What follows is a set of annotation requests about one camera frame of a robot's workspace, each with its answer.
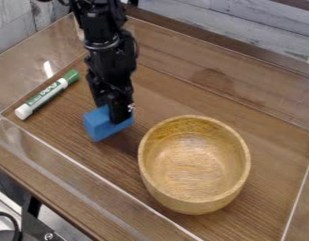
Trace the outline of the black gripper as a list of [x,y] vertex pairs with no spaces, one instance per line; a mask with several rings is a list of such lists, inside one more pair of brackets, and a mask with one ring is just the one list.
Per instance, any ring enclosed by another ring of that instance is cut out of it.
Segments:
[[139,45],[134,40],[119,40],[100,45],[84,42],[90,56],[87,80],[98,107],[108,103],[110,119],[120,124],[132,117],[132,73],[138,69]]

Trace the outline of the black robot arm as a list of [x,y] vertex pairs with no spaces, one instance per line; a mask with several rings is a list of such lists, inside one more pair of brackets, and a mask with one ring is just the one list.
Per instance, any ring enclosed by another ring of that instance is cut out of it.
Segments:
[[88,51],[87,81],[98,107],[108,106],[110,120],[132,117],[132,74],[138,70],[139,45],[124,29],[127,15],[120,0],[71,0],[83,43]]

